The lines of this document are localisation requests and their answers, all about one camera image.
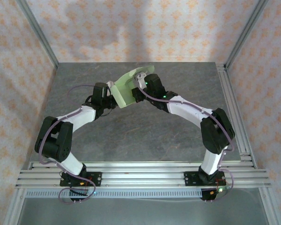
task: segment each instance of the gray surface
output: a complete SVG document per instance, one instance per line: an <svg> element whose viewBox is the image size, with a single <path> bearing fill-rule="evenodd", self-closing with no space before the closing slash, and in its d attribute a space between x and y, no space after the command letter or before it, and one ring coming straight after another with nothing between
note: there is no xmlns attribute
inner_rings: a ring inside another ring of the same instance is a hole
<svg viewBox="0 0 281 225"><path fill-rule="evenodd" d="M202 107L227 111L214 63L60 63L44 114L57 117L77 109L67 100L67 91L75 85L116 81L149 64L154 64L166 90ZM83 103L91 93L92 88L77 89L71 99ZM205 149L194 124L141 102L116 108L75 131L72 152L80 161L202 161ZM238 150L225 160L240 160ZM32 161L37 161L36 153Z"/></svg>
<svg viewBox="0 0 281 225"><path fill-rule="evenodd" d="M234 189L214 203L199 199L168 202L93 198L82 204L64 205L58 199L26 199L18 225L31 224L266 225L268 222L256 188Z"/></svg>

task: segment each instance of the wall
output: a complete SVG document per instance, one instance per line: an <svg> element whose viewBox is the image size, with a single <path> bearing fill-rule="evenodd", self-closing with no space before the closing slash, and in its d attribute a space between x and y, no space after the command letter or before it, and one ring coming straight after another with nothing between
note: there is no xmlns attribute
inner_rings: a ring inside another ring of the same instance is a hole
<svg viewBox="0 0 281 225"><path fill-rule="evenodd" d="M281 210L281 0L269 1L229 71L258 166Z"/></svg>
<svg viewBox="0 0 281 225"><path fill-rule="evenodd" d="M258 0L28 0L60 62L224 63Z"/></svg>
<svg viewBox="0 0 281 225"><path fill-rule="evenodd" d="M15 0L0 0L0 224L40 125L53 65Z"/></svg>

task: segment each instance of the green block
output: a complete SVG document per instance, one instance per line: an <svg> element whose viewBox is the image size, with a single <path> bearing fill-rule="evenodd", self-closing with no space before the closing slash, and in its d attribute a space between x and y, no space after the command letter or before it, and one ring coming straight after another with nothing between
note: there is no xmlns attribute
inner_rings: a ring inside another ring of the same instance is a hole
<svg viewBox="0 0 281 225"><path fill-rule="evenodd" d="M136 88L133 80L135 75L140 72L151 74L154 72L154 66L138 67L131 70L121 76L111 87L111 94L120 108L129 106L135 102L135 98L133 98L131 90Z"/></svg>

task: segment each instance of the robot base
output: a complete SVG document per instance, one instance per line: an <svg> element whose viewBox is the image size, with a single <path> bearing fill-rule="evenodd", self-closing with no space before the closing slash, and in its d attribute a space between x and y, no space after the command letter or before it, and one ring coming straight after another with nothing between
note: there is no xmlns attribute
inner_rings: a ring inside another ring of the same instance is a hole
<svg viewBox="0 0 281 225"><path fill-rule="evenodd" d="M101 186L102 173L101 172L86 172L85 178L95 183L96 187ZM61 174L60 184L61 187L86 187L92 186L90 183L86 183L85 180L80 180L70 176L67 173Z"/></svg>
<svg viewBox="0 0 281 225"><path fill-rule="evenodd" d="M226 185L224 172L216 171L215 174L210 179L208 179L207 182L203 181L199 176L199 174L200 174L199 171L184 172L185 186L225 186Z"/></svg>

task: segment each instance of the metal bracket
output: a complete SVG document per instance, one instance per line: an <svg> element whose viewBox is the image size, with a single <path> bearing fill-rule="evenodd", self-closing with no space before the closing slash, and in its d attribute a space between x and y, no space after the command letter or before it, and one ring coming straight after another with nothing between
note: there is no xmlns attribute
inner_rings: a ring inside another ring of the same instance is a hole
<svg viewBox="0 0 281 225"><path fill-rule="evenodd" d="M101 186L101 180L102 180L102 173L101 172L86 172L86 178L91 180L92 182L94 182L96 187ZM91 183L85 183L85 181L83 181L83 184L80 184L79 187L88 187L88 186L92 186ZM60 178L60 183L59 185L61 187L70 187L71 186L71 182L70 180L68 180L68 176L67 173L62 173L61 174L61 178Z"/></svg>
<svg viewBox="0 0 281 225"><path fill-rule="evenodd" d="M199 178L199 172L197 171L186 171L184 172L184 181L185 186L225 186L225 174L224 172L219 171L212 179L212 181L206 185Z"/></svg>

